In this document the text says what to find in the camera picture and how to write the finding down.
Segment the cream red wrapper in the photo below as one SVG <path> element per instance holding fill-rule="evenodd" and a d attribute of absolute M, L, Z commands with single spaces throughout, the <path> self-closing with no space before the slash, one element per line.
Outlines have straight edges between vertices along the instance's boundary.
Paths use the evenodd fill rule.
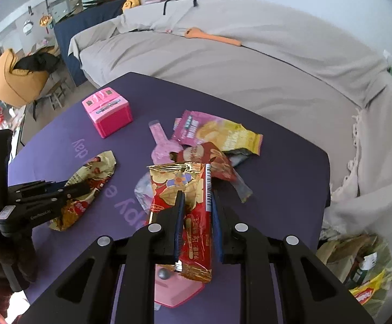
<path fill-rule="evenodd" d="M 72 195 L 61 208 L 60 215 L 49 222 L 49 228 L 65 231 L 73 226 L 98 197 L 105 184 L 115 173 L 117 164 L 112 151 L 104 151 L 86 162 L 65 184 L 66 187 L 78 183 L 88 185 L 89 190 L 81 195 Z"/>

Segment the red gold snack wrapper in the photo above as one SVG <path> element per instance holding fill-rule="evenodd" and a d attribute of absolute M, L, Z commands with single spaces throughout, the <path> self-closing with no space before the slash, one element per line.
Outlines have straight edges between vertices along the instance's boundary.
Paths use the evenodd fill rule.
<path fill-rule="evenodd" d="M 179 260 L 181 275 L 209 283 L 212 279 L 211 256 L 211 166 L 184 162 L 152 165 L 149 168 L 154 193 L 148 222 L 174 206 L 179 192 L 185 195 L 182 247 Z"/>

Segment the pink drink pouch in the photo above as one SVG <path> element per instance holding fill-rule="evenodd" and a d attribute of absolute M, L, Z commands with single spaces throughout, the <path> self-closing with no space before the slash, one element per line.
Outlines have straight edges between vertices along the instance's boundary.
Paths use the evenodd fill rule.
<path fill-rule="evenodd" d="M 167 137 L 158 120 L 151 121 L 148 126 L 156 143 L 156 146 L 151 153 L 154 165 L 173 163 L 174 160 L 170 158 L 170 153 L 179 153 L 183 150 L 182 146 L 178 142 L 170 140 Z"/>

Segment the dark red chip bag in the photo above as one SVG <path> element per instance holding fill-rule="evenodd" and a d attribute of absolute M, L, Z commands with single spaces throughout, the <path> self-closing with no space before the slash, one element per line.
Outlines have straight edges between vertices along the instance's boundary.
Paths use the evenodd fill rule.
<path fill-rule="evenodd" d="M 177 163 L 196 162 L 210 164 L 211 176 L 223 181 L 229 181 L 243 203 L 253 194 L 253 191 L 234 169 L 230 159 L 211 142 L 189 146 L 179 152 L 171 151 L 169 156 L 173 162 Z"/>

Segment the pink yellow chip bag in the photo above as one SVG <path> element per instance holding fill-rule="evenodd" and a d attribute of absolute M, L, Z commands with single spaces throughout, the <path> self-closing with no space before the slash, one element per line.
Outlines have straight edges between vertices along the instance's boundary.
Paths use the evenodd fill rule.
<path fill-rule="evenodd" d="M 264 136 L 218 116 L 185 110 L 174 126 L 172 139 L 186 146 L 213 143 L 225 153 L 259 156 Z"/>

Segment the pink hexagonal lidded box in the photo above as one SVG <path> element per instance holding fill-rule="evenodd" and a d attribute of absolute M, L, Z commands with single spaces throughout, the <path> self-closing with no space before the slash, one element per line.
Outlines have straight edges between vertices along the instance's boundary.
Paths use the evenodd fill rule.
<path fill-rule="evenodd" d="M 167 308 L 176 308 L 187 302 L 205 288 L 202 282 L 193 281 L 169 270 L 156 266 L 154 301 Z"/>

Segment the yellow jacket on chair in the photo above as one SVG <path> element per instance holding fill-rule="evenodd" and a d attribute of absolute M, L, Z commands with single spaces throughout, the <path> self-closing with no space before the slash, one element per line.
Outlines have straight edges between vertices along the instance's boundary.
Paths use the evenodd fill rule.
<path fill-rule="evenodd" d="M 0 56 L 0 101 L 13 107 L 22 107 L 40 97 L 59 58 L 51 53 L 35 53 L 21 59 L 24 69 L 10 48 Z"/>

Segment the pink square tissue box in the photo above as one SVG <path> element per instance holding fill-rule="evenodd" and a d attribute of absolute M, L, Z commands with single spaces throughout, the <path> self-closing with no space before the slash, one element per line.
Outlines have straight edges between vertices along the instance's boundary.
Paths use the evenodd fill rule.
<path fill-rule="evenodd" d="M 129 102 L 111 87 L 93 93 L 82 105 L 102 138 L 133 122 Z"/>

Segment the grey cloth covered sofa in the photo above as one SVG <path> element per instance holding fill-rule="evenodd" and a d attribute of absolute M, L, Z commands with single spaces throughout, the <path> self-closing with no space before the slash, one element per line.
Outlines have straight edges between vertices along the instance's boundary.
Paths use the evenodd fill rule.
<path fill-rule="evenodd" d="M 375 232 L 392 253 L 392 76 L 349 33 L 253 0 L 148 4 L 74 35 L 68 54 L 103 86 L 127 72 L 237 104 L 316 144 L 331 165 L 323 235 Z M 241 47 L 187 39 L 198 28 Z"/>

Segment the yellow plush toy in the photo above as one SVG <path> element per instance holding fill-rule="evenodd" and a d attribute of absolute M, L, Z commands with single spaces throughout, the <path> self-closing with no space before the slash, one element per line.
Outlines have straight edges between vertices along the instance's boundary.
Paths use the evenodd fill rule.
<path fill-rule="evenodd" d="M 141 4 L 141 0 L 126 0 L 122 6 L 122 11 L 125 12 L 127 9 L 139 7 Z"/>

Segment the orange back scratcher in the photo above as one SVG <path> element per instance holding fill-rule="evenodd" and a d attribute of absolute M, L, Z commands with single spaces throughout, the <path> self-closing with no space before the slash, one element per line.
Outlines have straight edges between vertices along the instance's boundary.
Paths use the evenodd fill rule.
<path fill-rule="evenodd" d="M 241 42 L 236 39 L 230 39 L 227 37 L 221 37 L 221 36 L 217 36 L 217 35 L 213 35 L 213 34 L 207 34 L 207 33 L 203 32 L 202 30 L 195 28 L 195 27 L 187 29 L 186 32 L 184 33 L 184 36 L 187 39 L 207 39 L 207 40 L 211 40 L 211 41 L 215 41 L 215 42 L 221 42 L 221 43 L 225 43 L 228 45 L 234 45 L 237 47 L 241 47 Z"/>

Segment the white wall socket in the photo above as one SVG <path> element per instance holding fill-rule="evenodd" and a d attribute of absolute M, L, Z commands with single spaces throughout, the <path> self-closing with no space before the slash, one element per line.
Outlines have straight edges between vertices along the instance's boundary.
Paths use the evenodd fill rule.
<path fill-rule="evenodd" d="M 384 50 L 383 57 L 387 61 L 388 67 L 391 68 L 392 67 L 392 54 L 388 50 Z"/>

